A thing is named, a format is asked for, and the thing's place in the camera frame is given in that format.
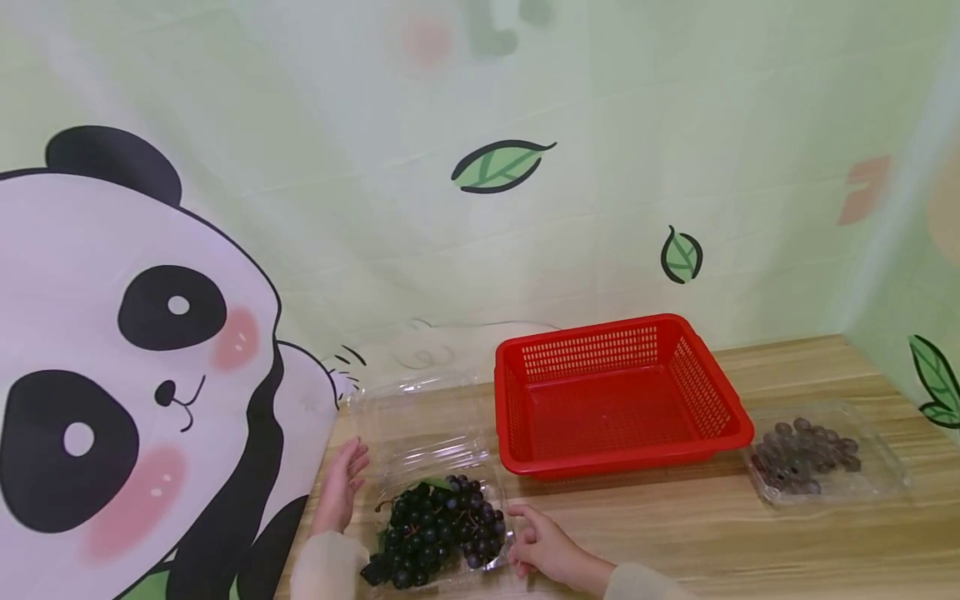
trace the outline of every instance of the grape bunch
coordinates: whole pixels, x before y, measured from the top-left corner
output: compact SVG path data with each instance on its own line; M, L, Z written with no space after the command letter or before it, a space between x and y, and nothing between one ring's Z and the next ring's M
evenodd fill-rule
M481 483L466 475L422 481L384 504L392 508L390 524L380 532L382 551L360 571L371 586L425 586L457 550L477 569L503 548L503 513L484 499Z
M859 472L860 446L841 438L836 431L797 418L791 427L779 422L754 446L751 461L768 486L789 494L819 494L816 474L826 475L840 467Z

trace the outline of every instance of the clear plastic container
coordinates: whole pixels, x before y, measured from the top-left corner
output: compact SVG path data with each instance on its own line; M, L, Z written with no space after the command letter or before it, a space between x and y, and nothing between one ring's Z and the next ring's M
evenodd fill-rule
M360 435L371 442L371 464L365 476L376 485L376 504L424 479L463 474L480 481L485 500L506 512L508 497L486 442L494 430L493 422L483 418L482 402L488 396L474 377L443 372L350 397L347 410L356 417ZM371 554L379 549L378 532L390 522L390 504L373 517L376 527L365 531L362 539ZM511 522L505 522L506 539L499 556L479 569L468 568L459 544L453 544L453 558L431 576L427 586L398 591L387 583L366 589L371 590L371 597L389 598L444 587L474 573L497 569L508 563L506 555L513 543Z
M749 414L756 433L753 443L740 452L757 492L771 504L877 500L904 495L912 485L890 446L846 402L830 400ZM821 431L819 437L809 434L814 440L802 440L804 436L798 436L795 429L796 419L806 419L811 427L827 431ZM786 437L792 436L792 440L776 434L778 423L790 425ZM833 442L828 441L828 432L836 433L836 439L830 434ZM774 436L764 442L770 433ZM778 448L770 450L771 440ZM854 446L844 440L853 440L856 450L851 452Z

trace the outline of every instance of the panda nose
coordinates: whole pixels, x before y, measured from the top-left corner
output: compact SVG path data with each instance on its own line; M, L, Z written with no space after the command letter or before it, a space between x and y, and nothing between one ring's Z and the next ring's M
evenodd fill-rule
M154 392L154 400L160 406L170 406L174 402L174 395L177 393L177 384L167 379L160 385L156 386L156 391Z

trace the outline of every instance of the panda ear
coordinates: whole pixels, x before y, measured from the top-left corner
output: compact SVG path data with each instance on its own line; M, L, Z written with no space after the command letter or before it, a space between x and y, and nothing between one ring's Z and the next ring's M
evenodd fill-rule
M123 130L97 125L64 130L47 144L47 166L53 173L109 181L180 205L183 189L174 166L147 141Z

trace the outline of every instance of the panda mouth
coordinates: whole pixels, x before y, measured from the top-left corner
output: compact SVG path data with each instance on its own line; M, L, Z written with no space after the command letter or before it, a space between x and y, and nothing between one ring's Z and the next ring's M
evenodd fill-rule
M193 393L193 397L190 398L189 402L180 402L176 398L173 398L174 404L178 404L179 406L182 406L183 410L186 411L186 416L190 418L190 422L186 424L186 427L183 427L180 430L181 433L186 433L187 431L190 430L191 427L193 427L193 412L190 410L190 405L196 402L197 398L200 397L200 390L204 388L205 383L206 383L206 375L200 378L200 385L197 386L197 391Z

